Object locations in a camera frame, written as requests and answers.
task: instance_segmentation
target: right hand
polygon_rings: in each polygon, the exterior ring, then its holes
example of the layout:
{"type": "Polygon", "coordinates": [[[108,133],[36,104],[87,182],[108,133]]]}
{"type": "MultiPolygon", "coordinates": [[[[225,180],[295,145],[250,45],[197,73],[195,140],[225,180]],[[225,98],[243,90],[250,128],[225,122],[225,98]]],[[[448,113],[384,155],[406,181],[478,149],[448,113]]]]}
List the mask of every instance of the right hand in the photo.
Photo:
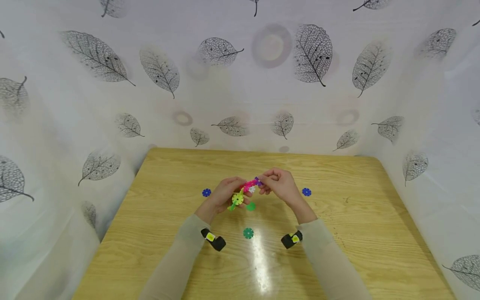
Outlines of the right hand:
{"type": "Polygon", "coordinates": [[[290,207],[304,201],[292,174],[286,170],[273,168],[258,176],[258,179],[263,183],[260,186],[260,194],[268,195],[272,190],[290,207]]]}

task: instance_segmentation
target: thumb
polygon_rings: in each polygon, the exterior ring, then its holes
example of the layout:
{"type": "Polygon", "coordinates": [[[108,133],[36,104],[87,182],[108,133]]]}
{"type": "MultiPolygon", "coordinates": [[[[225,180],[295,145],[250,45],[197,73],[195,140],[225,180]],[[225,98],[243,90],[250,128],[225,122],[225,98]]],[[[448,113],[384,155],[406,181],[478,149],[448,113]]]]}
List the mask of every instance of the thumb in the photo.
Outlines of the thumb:
{"type": "Polygon", "coordinates": [[[277,184],[278,184],[278,181],[275,181],[273,179],[271,179],[270,177],[267,177],[265,175],[259,175],[258,176],[258,179],[265,185],[267,185],[268,187],[270,188],[274,188],[277,184]]]}

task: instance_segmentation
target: wood grain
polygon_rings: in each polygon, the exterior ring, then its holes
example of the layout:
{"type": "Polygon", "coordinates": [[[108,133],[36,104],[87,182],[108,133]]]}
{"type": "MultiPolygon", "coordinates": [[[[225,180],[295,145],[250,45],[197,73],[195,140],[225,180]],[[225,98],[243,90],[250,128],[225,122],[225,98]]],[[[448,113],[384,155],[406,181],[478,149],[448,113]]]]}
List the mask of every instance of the wood grain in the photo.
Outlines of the wood grain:
{"type": "MultiPolygon", "coordinates": [[[[90,264],[75,300],[137,299],[183,221],[226,177],[247,180],[288,169],[325,221],[374,299],[455,299],[380,162],[372,157],[312,156],[154,148],[148,153],[90,264]]],[[[253,212],[214,220],[227,241],[205,243],[184,299],[325,299],[300,245],[283,235],[296,219],[272,193],[255,193],[253,212]],[[253,228],[251,240],[243,237],[253,228]]]]}

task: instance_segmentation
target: green piece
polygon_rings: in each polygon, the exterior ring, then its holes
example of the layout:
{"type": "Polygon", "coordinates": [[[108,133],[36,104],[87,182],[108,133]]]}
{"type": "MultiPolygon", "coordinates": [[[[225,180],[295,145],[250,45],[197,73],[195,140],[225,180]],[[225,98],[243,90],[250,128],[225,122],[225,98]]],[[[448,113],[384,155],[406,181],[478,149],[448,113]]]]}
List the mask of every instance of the green piece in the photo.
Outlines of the green piece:
{"type": "Polygon", "coordinates": [[[251,229],[250,227],[245,228],[243,230],[243,236],[248,240],[253,238],[253,229],[251,229]]]}
{"type": "Polygon", "coordinates": [[[255,205],[255,203],[250,202],[250,204],[247,205],[246,208],[247,208],[247,210],[249,210],[249,211],[254,211],[255,208],[256,208],[256,205],[255,205]]]}

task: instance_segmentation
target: blue flower piece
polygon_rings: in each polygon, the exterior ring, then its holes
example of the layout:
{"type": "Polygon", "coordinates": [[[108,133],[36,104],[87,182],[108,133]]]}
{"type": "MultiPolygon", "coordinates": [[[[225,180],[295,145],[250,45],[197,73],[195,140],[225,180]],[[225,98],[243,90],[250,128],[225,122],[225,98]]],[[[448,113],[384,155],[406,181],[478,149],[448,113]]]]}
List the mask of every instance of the blue flower piece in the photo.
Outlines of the blue flower piece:
{"type": "Polygon", "coordinates": [[[307,189],[307,188],[304,188],[303,190],[301,190],[301,192],[304,196],[307,196],[307,197],[310,197],[310,195],[312,194],[312,191],[310,191],[310,189],[307,189]]]}
{"type": "Polygon", "coordinates": [[[202,195],[204,197],[208,197],[208,196],[210,196],[211,193],[212,193],[212,191],[210,189],[204,189],[203,192],[202,192],[202,195]]]}

